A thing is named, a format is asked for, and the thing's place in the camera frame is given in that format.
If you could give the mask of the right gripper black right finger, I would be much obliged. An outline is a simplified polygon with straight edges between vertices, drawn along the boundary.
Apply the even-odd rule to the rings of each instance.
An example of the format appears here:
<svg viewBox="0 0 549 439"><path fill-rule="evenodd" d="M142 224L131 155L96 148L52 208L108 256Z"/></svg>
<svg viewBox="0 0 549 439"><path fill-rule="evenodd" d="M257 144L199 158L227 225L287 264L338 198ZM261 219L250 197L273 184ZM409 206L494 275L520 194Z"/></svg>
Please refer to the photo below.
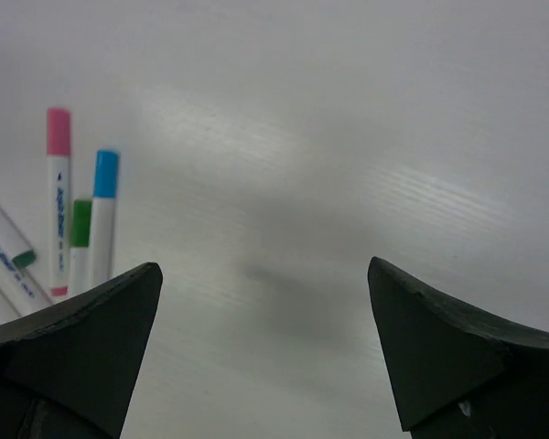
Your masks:
<svg viewBox="0 0 549 439"><path fill-rule="evenodd" d="M368 284L403 431L549 438L549 332L444 294L378 257Z"/></svg>

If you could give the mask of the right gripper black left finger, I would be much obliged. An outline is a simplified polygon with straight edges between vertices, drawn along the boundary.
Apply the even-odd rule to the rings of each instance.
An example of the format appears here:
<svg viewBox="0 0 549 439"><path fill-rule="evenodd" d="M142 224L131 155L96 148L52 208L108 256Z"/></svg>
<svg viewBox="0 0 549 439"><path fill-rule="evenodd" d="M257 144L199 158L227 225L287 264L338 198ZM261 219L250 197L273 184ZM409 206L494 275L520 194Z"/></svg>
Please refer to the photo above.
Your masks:
<svg viewBox="0 0 549 439"><path fill-rule="evenodd" d="M0 325L0 438L117 438L155 321L147 262Z"/></svg>

